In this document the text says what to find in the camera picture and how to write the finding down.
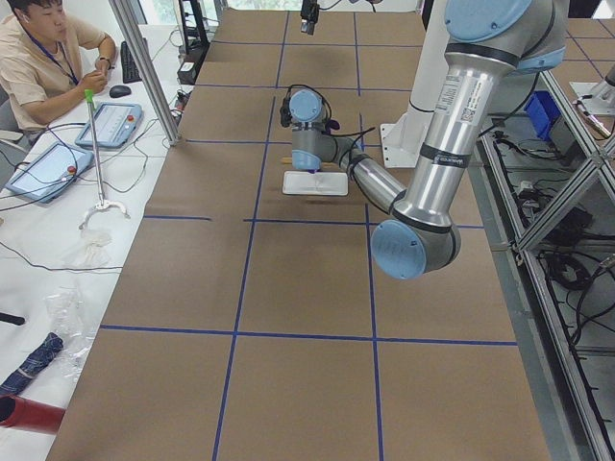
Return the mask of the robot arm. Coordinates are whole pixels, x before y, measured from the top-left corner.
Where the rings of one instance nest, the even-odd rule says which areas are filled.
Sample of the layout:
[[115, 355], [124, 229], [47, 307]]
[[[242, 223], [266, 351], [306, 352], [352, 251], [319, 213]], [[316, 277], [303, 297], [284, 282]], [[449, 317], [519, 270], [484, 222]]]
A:
[[535, 74], [564, 57], [566, 1], [447, 1], [431, 26], [446, 30], [441, 84], [409, 186], [403, 186], [357, 146], [335, 133], [325, 97], [291, 85], [280, 109], [292, 130], [292, 165], [343, 169], [364, 196], [388, 215], [371, 236], [372, 256], [395, 279], [416, 279], [454, 261], [461, 238], [449, 213], [480, 135], [494, 91], [510, 74]]

